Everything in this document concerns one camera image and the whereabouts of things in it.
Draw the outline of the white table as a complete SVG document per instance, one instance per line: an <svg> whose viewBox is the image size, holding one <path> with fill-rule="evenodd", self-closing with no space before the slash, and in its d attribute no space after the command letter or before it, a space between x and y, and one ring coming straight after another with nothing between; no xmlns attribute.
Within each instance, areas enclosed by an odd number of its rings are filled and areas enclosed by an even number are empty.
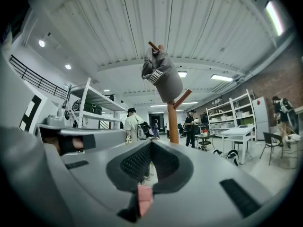
<svg viewBox="0 0 303 227"><path fill-rule="evenodd" d="M226 152L225 143L227 141L234 142L238 141L242 143L242 153L240 156L240 164L243 165L246 162L246 154L248 149L251 149L253 145L253 127L244 127L244 128L231 128L226 131L223 131L222 134L222 152L223 155Z"/></svg>

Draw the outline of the white storage shelving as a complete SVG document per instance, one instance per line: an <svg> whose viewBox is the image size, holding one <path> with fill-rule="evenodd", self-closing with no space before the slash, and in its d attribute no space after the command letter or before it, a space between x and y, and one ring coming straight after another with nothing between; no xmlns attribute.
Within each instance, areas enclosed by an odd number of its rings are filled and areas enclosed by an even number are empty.
<svg viewBox="0 0 303 227"><path fill-rule="evenodd" d="M255 99L252 90L236 98L229 98L227 102L206 110L209 132L215 136L221 136L224 130L242 125L253 128L253 139L257 139L256 117L253 108Z"/></svg>

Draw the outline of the white metal shelf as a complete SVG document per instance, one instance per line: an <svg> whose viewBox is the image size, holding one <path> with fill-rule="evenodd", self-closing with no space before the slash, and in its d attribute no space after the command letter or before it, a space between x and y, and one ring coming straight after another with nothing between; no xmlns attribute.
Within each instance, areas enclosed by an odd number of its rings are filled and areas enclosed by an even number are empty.
<svg viewBox="0 0 303 227"><path fill-rule="evenodd" d="M80 111L73 111L73 103L81 99ZM114 101L114 95L106 96L91 86L91 78L82 85L67 87L62 107L71 114L71 126L74 128L119 129L120 113L125 111L121 103ZM84 103L91 102L102 107L102 115L84 111Z"/></svg>

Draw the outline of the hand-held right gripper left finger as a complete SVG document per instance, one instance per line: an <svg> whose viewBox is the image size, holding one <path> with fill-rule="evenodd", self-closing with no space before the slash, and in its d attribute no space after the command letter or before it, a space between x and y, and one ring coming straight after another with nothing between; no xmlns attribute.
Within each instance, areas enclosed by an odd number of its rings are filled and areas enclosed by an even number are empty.
<svg viewBox="0 0 303 227"><path fill-rule="evenodd" d="M45 144L45 157L49 176L54 186L49 196L55 201L48 211L55 227L153 227L153 217L148 212L136 222L131 222L132 210L139 214L138 199L133 192L121 191L111 181L117 177L122 187L129 176L120 164L110 166L110 161L123 153L135 152L151 142L119 146L104 151L79 155L59 156L55 146Z"/></svg>

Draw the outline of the grey garment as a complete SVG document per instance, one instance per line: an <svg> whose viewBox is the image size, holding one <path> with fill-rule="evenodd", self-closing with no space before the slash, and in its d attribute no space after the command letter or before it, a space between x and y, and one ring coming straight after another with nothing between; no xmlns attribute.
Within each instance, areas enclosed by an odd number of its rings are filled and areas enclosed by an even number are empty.
<svg viewBox="0 0 303 227"><path fill-rule="evenodd" d="M142 79L148 80L157 88L164 103L175 100L183 91L182 79L170 56L163 50L147 50Z"/></svg>

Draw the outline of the black bag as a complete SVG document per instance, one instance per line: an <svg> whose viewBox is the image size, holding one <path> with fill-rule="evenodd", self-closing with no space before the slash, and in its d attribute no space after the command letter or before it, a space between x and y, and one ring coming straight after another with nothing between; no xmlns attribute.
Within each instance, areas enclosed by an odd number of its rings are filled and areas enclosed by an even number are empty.
<svg viewBox="0 0 303 227"><path fill-rule="evenodd" d="M81 99L76 100L72 105L73 111L80 111L80 105L81 105ZM91 103L91 102L87 102L87 101L84 103L84 111L90 112L90 113L93 113L93 114L102 115L102 107L101 106L96 105L96 104Z"/></svg>

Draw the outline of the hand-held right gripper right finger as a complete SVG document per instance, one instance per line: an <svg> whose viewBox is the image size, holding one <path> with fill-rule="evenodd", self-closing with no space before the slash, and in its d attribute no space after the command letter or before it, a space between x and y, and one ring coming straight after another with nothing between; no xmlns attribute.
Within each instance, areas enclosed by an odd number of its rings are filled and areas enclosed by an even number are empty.
<svg viewBox="0 0 303 227"><path fill-rule="evenodd" d="M151 227L258 227L281 202L258 180L222 157L164 142L193 165L177 192L159 194L151 206Z"/></svg>

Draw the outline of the grey refrigerator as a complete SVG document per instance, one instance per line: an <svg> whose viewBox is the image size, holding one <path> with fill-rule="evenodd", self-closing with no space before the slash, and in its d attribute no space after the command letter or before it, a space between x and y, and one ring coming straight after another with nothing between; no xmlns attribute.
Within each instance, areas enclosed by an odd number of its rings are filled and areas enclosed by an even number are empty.
<svg viewBox="0 0 303 227"><path fill-rule="evenodd" d="M267 102L264 97L257 98L252 101L255 125L256 125L256 137L257 140L264 140L264 132L270 133L269 117Z"/></svg>

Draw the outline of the black metal railing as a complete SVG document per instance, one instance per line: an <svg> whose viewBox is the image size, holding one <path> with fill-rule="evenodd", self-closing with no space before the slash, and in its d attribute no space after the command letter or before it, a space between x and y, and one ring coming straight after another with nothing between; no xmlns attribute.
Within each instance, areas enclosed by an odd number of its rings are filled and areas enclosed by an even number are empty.
<svg viewBox="0 0 303 227"><path fill-rule="evenodd" d="M53 95L64 99L67 91L54 83L48 81L47 79L41 77L39 74L31 70L20 60L18 60L14 55L11 55L9 59L10 64L16 71L16 73L25 81L32 84L33 86Z"/></svg>

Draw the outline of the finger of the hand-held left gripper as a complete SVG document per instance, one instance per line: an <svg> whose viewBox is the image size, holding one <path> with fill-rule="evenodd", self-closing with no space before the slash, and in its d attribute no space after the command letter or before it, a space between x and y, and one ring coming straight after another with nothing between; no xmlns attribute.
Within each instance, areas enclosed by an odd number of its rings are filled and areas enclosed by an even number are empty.
<svg viewBox="0 0 303 227"><path fill-rule="evenodd" d="M97 130L93 133L97 150L106 150L124 144L126 132L123 129Z"/></svg>

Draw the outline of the brown wooden coat rack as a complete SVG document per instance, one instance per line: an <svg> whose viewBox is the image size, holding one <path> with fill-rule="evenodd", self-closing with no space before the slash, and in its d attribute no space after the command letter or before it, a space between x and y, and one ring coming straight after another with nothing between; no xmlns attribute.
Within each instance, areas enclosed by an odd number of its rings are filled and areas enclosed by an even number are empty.
<svg viewBox="0 0 303 227"><path fill-rule="evenodd" d="M164 47L162 45L156 46L153 42L149 41L148 44L155 50L163 50ZM171 143L179 143L178 140L178 124L177 124L177 113L176 109L185 101L185 99L192 93L192 90L187 89L173 101L167 102L168 109L168 120L169 120L169 135Z"/></svg>

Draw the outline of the dark square table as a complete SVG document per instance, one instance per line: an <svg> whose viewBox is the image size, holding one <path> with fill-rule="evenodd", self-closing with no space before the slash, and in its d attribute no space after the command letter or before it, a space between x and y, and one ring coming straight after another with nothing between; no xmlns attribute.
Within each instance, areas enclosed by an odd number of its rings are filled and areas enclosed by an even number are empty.
<svg viewBox="0 0 303 227"><path fill-rule="evenodd" d="M214 140L215 134L210 133L202 133L195 135L195 139L197 140L197 149L207 151L207 146L211 145L214 148L213 140Z"/></svg>

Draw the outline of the ceiling tube light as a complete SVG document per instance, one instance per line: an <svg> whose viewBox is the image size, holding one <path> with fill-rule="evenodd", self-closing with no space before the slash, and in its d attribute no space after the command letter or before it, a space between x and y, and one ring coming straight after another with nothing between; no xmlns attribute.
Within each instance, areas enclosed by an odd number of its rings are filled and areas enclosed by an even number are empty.
<svg viewBox="0 0 303 227"><path fill-rule="evenodd" d="M273 26L276 30L276 34L278 36L281 36L282 33L284 32L284 28L283 28L282 21L280 19L277 9L275 8L273 1L269 1L266 5L265 9L266 9L269 17L272 20Z"/></svg>

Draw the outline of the black metal chair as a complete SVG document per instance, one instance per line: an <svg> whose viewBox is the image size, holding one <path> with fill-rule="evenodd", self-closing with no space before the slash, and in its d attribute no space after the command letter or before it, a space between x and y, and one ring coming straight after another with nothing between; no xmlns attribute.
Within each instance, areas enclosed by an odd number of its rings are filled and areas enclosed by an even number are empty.
<svg viewBox="0 0 303 227"><path fill-rule="evenodd" d="M284 147L283 138L280 135L267 133L267 132L264 132L263 135L264 135L265 145L263 147L262 153L261 153L259 158L261 159L265 149L269 148L270 149L270 156L269 156L268 165L271 165L271 159L272 159L272 154L274 153L274 148L275 147L281 147L281 148Z"/></svg>

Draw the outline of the person's left hand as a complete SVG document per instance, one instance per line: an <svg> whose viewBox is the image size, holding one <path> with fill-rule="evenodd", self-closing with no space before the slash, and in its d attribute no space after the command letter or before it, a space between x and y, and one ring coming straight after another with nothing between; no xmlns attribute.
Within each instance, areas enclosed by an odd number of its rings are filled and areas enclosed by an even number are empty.
<svg viewBox="0 0 303 227"><path fill-rule="evenodd" d="M60 156L84 149L82 138L72 136L45 137L43 143L54 145Z"/></svg>

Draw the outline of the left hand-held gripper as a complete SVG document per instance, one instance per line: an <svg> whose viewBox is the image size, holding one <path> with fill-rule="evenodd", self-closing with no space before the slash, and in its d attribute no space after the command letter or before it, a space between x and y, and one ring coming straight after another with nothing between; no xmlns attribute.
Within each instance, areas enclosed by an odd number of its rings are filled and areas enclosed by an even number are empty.
<svg viewBox="0 0 303 227"><path fill-rule="evenodd" d="M84 149L75 154L96 148L93 130L65 126L56 113L54 103L28 82L18 79L9 87L10 127L18 127L36 136L42 143L45 137L82 138Z"/></svg>

